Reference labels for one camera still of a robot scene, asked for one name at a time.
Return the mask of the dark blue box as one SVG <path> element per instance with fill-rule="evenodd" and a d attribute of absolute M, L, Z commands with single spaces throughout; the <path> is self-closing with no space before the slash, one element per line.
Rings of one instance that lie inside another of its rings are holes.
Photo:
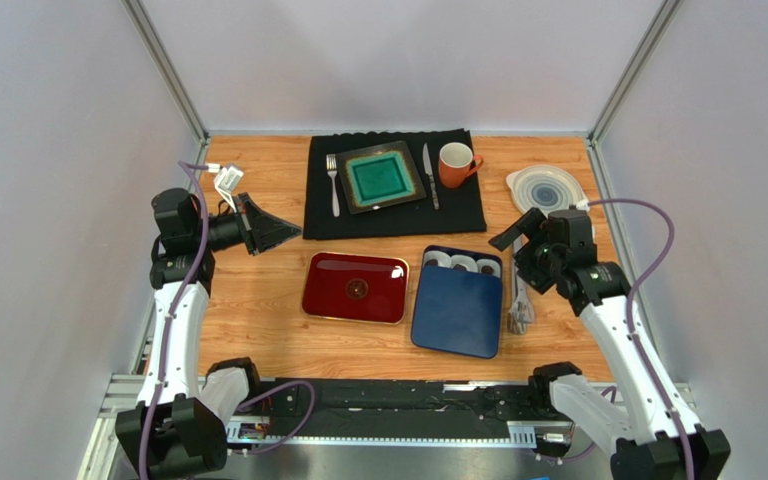
<path fill-rule="evenodd" d="M 503 262 L 498 256 L 440 245 L 430 245 L 422 255 L 421 270 L 440 267 L 492 276 L 501 280 Z"/>

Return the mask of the metal serving tongs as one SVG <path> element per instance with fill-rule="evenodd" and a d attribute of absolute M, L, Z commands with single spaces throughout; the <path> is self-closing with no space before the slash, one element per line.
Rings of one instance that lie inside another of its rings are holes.
<path fill-rule="evenodd" d="M 507 329 L 514 335 L 525 335 L 528 327 L 535 322 L 534 306 L 529 298 L 529 285 L 519 276 L 515 256 L 524 246 L 524 236 L 519 236 L 511 245 L 511 306 L 507 312 Z"/>

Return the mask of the dark blue box lid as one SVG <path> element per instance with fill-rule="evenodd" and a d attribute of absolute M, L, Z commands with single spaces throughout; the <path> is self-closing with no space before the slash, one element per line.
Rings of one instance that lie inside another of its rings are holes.
<path fill-rule="evenodd" d="M 502 282 L 439 266 L 421 270 L 410 338 L 421 348 L 492 359 L 499 350 Z"/>

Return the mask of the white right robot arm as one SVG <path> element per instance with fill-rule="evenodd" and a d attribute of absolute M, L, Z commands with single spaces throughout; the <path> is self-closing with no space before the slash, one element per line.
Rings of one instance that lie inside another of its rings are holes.
<path fill-rule="evenodd" d="M 604 397 L 570 362 L 534 369 L 532 402 L 571 420 L 609 458 L 615 479 L 717 479 L 732 453 L 725 433 L 707 429 L 661 364 L 634 299 L 640 287 L 602 262 L 589 214 L 576 207 L 524 213 L 490 240 L 515 248 L 512 267 L 540 294 L 566 299 L 598 344 L 623 403 Z"/>

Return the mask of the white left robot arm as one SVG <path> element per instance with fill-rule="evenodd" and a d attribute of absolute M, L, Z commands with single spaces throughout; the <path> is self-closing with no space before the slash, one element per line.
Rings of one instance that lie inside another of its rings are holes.
<path fill-rule="evenodd" d="M 141 479 L 182 479 L 224 468 L 226 427 L 261 389 L 253 361 L 235 358 L 197 373 L 200 336 L 211 298 L 215 253 L 242 245 L 256 256 L 301 235 L 299 226 L 262 210 L 246 193 L 211 215 L 183 188 L 151 202 L 159 235 L 151 251 L 154 350 L 136 405 L 116 418 L 117 439 Z"/>

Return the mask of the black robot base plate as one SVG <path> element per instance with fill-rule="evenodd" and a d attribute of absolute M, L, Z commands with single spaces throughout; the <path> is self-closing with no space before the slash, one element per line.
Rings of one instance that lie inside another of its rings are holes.
<path fill-rule="evenodd" d="M 231 445 L 274 442 L 568 443 L 574 424 L 524 382 L 265 380 L 227 426 Z"/>

